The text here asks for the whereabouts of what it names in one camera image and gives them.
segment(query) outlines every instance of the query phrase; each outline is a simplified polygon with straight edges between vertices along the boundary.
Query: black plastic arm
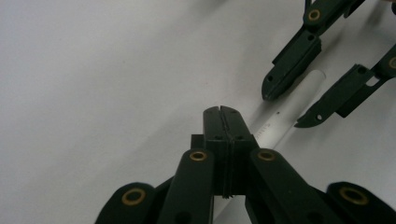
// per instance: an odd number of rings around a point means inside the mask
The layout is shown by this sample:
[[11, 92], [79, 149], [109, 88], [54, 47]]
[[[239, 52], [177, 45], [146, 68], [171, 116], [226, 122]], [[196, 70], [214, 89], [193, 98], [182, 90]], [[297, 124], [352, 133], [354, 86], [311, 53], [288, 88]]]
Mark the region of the black plastic arm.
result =
[[[297, 128], [310, 128], [323, 123], [334, 112], [345, 118], [385, 82], [396, 77], [396, 45], [370, 70], [354, 65], [300, 117]], [[376, 83], [369, 85], [374, 78]]]
[[303, 27], [276, 56], [274, 68], [262, 83], [262, 99], [284, 93], [321, 52], [319, 36], [343, 14], [348, 17], [364, 0], [317, 0], [306, 9]]

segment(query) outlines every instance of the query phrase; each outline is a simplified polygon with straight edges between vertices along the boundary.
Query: dark green plastic part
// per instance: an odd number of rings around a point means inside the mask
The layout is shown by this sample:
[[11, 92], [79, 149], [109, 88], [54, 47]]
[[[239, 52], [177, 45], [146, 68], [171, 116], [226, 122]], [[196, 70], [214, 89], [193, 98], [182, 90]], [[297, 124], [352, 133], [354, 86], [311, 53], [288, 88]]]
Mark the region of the dark green plastic part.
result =
[[[396, 63], [396, 45], [371, 70], [354, 65], [297, 120], [295, 127], [317, 126], [334, 112], [345, 118], [385, 82], [396, 77], [396, 64], [393, 63]], [[367, 85], [373, 77], [377, 82]]]
[[305, 10], [302, 28], [273, 60], [274, 68], [262, 83], [262, 99], [273, 101], [283, 94], [321, 52], [320, 35], [341, 15], [348, 17], [363, 2], [317, 0], [310, 5]]

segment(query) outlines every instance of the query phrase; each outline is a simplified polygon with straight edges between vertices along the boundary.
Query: screw hole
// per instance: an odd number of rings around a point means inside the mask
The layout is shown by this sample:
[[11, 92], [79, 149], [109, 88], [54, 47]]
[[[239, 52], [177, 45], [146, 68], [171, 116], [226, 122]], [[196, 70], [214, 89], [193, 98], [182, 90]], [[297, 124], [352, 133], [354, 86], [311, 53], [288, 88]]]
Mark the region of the screw hole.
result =
[[377, 77], [371, 77], [370, 80], [368, 80], [366, 82], [366, 85], [369, 87], [374, 86], [377, 82], [379, 81], [379, 79]]
[[261, 151], [257, 156], [262, 161], [273, 161], [275, 159], [275, 154], [270, 151]]
[[206, 157], [207, 155], [203, 151], [194, 151], [190, 154], [190, 159], [193, 161], [204, 161]]
[[367, 196], [357, 189], [342, 187], [340, 194], [345, 200], [356, 205], [366, 205], [369, 202]]
[[317, 9], [310, 11], [308, 14], [308, 19], [311, 21], [317, 21], [319, 18], [320, 18], [320, 11]]
[[134, 206], [142, 203], [145, 200], [146, 192], [143, 189], [130, 189], [126, 191], [121, 198], [125, 205]]

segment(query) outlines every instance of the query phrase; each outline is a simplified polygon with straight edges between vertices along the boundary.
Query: metal grommet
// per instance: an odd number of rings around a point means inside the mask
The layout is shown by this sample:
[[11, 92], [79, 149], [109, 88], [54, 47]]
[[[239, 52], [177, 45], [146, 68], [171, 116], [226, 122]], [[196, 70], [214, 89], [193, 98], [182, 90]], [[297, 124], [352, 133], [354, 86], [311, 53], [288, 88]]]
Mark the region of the metal grommet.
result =
[[262, 161], [273, 161], [275, 159], [275, 154], [270, 151], [260, 151], [257, 156]]
[[396, 69], [396, 57], [389, 60], [389, 67]]
[[194, 151], [190, 154], [190, 159], [193, 161], [204, 161], [206, 158], [207, 155], [203, 151]]
[[354, 203], [357, 205], [366, 205], [369, 202], [367, 196], [357, 189], [342, 187], [340, 188], [339, 192], [340, 195], [350, 203]]
[[308, 19], [311, 21], [317, 21], [320, 18], [320, 11], [318, 9], [313, 9], [308, 14]]
[[122, 203], [129, 206], [134, 206], [142, 203], [146, 198], [146, 192], [143, 189], [130, 189], [122, 195]]

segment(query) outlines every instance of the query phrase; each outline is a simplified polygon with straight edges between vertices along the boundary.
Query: white surface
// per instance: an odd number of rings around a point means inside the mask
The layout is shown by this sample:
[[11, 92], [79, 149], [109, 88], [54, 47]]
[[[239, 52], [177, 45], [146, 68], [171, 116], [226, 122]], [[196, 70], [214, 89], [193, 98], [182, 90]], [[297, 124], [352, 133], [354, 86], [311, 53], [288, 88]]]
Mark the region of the white surface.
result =
[[[325, 92], [394, 44], [389, 5], [366, 1], [322, 37], [308, 70]], [[0, 7], [0, 223], [93, 223], [119, 187], [175, 173], [213, 105], [256, 132], [271, 61], [304, 1], [5, 0]], [[396, 208], [395, 82], [348, 118], [292, 129], [276, 147], [312, 186], [362, 185]], [[243, 199], [217, 223], [248, 223]]]

